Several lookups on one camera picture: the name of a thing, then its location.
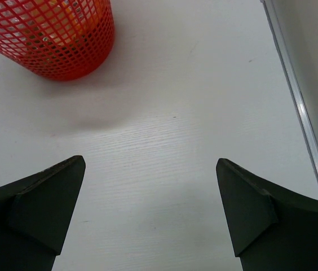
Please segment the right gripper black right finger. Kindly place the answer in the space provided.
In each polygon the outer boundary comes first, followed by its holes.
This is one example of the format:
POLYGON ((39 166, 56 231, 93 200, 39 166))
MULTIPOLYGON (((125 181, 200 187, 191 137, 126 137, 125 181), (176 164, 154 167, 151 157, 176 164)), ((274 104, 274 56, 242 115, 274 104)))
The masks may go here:
POLYGON ((220 158, 217 180, 243 270, 318 270, 318 200, 220 158))

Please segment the orange juice bottle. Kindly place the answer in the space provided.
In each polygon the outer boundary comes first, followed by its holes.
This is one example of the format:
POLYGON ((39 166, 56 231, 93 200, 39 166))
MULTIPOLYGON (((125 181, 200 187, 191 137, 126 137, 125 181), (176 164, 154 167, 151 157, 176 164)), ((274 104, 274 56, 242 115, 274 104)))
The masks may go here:
POLYGON ((37 32, 44 42, 64 46, 73 44, 103 17, 101 1, 50 1, 45 21, 37 32))

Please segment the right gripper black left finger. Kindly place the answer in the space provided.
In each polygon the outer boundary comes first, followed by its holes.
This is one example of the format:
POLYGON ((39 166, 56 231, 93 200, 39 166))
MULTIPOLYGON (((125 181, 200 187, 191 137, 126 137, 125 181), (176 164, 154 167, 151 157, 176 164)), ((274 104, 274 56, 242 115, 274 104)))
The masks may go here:
POLYGON ((0 270, 52 270, 85 169, 76 155, 0 187, 0 270))

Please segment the large clear plastic bottle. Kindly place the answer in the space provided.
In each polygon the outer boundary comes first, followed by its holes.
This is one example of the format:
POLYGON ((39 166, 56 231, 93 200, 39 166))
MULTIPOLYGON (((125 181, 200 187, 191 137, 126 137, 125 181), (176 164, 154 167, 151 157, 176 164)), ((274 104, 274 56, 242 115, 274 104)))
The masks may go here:
POLYGON ((0 1, 0 40, 22 38, 45 21, 50 1, 0 1))

